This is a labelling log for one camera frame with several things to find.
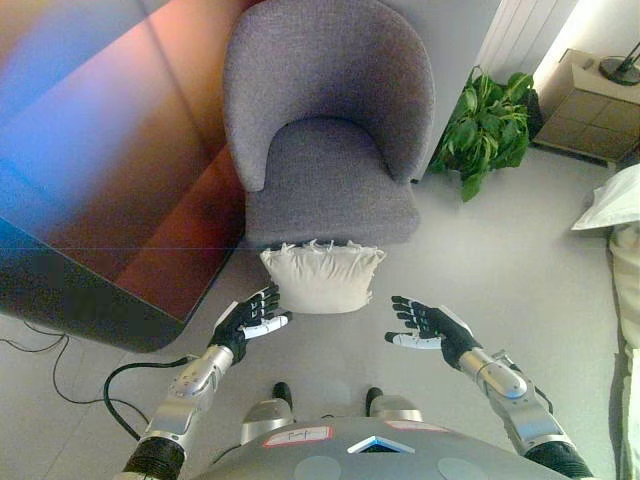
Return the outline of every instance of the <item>label sticker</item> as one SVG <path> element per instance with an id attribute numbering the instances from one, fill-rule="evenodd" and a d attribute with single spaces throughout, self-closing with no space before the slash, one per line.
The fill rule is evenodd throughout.
<path id="1" fill-rule="evenodd" d="M 450 432 L 450 430 L 439 427 L 437 425 L 430 425 L 422 422 L 412 422 L 410 420 L 390 420 L 385 422 L 391 428 L 396 430 L 428 430 L 430 432 Z"/>
<path id="2" fill-rule="evenodd" d="M 329 440 L 332 437 L 333 428 L 329 426 L 298 428 L 297 430 L 276 433 L 269 437 L 262 446 L 271 448 L 285 445 L 299 445 L 301 443 L 321 442 L 323 440 Z"/>

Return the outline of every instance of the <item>bed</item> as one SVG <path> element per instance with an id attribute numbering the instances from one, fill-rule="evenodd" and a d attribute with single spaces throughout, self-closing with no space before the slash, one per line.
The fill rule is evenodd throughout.
<path id="1" fill-rule="evenodd" d="M 574 230 L 613 227 L 609 249 L 628 367 L 622 385 L 619 478 L 640 480 L 640 165 L 628 167 L 594 192 Z"/>

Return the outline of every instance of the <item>lamp base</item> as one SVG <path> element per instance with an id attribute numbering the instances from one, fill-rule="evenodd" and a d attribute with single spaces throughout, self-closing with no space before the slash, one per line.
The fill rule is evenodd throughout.
<path id="1" fill-rule="evenodd" d="M 640 69 L 631 65 L 631 68 L 626 71 L 618 70 L 622 62 L 624 62 L 624 59 L 621 58 L 603 58 L 600 62 L 600 73 L 612 82 L 620 85 L 632 86 L 640 83 Z"/>

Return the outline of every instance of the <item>gray floor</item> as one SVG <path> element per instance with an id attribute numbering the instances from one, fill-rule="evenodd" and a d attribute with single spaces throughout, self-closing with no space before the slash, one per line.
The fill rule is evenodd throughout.
<path id="1" fill-rule="evenodd" d="M 197 450 L 181 478 L 201 472 L 239 440 L 247 409 L 273 383 L 291 385 L 299 419 L 360 415 L 365 392 L 378 385 L 411 398 L 425 419 L 511 450 L 484 397 L 438 352 L 383 341 L 401 327 L 389 303 L 403 294 L 445 304 L 490 351 L 507 348 L 553 399 L 557 418 L 601 479 L 615 476 L 609 396 L 618 352 L 616 312 L 604 233 L 573 233 L 602 167 L 530 149 L 522 167 L 497 172 L 466 205 L 452 177 L 427 177 L 414 188 L 422 226 L 411 242 L 386 249 L 370 305 L 349 315 L 299 315 L 285 329 L 248 346 L 204 420 Z M 162 355 L 134 355 L 74 340 L 60 365 L 61 387 L 75 398 L 98 395 L 119 364 L 199 353 L 217 316 L 262 287 L 256 253 L 238 250 L 185 332 Z M 19 322 L 0 319 L 0 336 L 45 345 Z M 55 352 L 21 354 L 0 345 L 0 477 L 5 480 L 110 479 L 135 442 L 104 406 L 73 406 L 51 386 Z M 122 376 L 114 391 L 151 414 L 170 371 Z M 127 414 L 138 430 L 143 426 Z"/>

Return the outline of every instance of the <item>wooden nightstand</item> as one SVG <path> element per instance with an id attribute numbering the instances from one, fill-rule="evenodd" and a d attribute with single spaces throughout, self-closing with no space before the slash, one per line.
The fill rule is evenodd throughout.
<path id="1" fill-rule="evenodd" d="M 640 85 L 613 83 L 600 58 L 567 50 L 539 92 L 544 126 L 535 143 L 616 163 L 640 143 Z"/>

